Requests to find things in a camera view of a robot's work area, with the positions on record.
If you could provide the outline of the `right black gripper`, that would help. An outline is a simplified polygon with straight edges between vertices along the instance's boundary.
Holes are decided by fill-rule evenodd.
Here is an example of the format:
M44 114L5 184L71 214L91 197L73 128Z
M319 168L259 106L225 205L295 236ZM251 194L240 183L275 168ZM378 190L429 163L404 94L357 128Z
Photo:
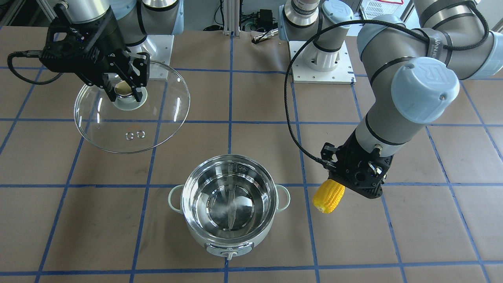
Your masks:
M128 51L111 8L83 22L71 18L70 8L55 8L56 18L49 26L41 63L53 72L80 75L87 85L102 87L108 99L117 94L106 74L117 74L126 81L137 102L143 99L143 87L149 81L150 59L146 53Z

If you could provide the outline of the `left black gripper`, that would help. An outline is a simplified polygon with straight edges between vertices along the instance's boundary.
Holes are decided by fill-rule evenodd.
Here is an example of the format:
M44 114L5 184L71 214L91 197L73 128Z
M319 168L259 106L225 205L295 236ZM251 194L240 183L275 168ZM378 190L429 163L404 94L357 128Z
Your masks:
M378 156L376 149L370 153L365 151L354 132L339 147L325 143L320 155L329 179L369 199L381 197L381 185L394 156Z

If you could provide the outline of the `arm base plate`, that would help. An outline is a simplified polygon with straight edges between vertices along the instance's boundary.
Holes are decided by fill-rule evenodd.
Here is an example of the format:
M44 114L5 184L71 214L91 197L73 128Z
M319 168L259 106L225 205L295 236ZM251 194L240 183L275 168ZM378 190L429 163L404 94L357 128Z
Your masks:
M356 82L345 41L334 53L318 50L312 43L299 52L303 44L303 41L288 42L290 58L299 54L292 66L294 83L352 84Z
M133 53L147 52L150 54L150 80L167 79L173 49L174 35L149 35L139 45L129 47Z

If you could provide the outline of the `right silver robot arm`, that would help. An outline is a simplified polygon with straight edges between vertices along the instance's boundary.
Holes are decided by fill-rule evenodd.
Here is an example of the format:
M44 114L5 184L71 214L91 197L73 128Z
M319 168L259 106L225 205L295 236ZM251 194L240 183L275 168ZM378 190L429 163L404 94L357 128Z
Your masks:
M108 80L116 74L136 102L146 98L149 51L132 51L150 35L177 35L184 29L181 0L61 0L49 26L41 63L53 72L72 72L86 85L119 97Z

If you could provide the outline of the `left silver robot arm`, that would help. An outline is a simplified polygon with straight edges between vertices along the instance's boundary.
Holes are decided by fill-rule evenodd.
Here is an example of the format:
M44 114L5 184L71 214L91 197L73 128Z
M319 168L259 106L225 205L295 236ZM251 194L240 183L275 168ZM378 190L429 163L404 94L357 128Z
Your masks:
M334 59L352 24L363 24L358 54L375 103L347 141L325 143L328 170L316 201L339 201L346 188L367 198L382 195L394 154L438 119L457 97L462 79L490 77L502 69L502 34L490 30L474 0L414 0L420 28L409 30L395 15L354 20L340 0L288 0L280 7L279 37L304 41L302 56L319 72Z

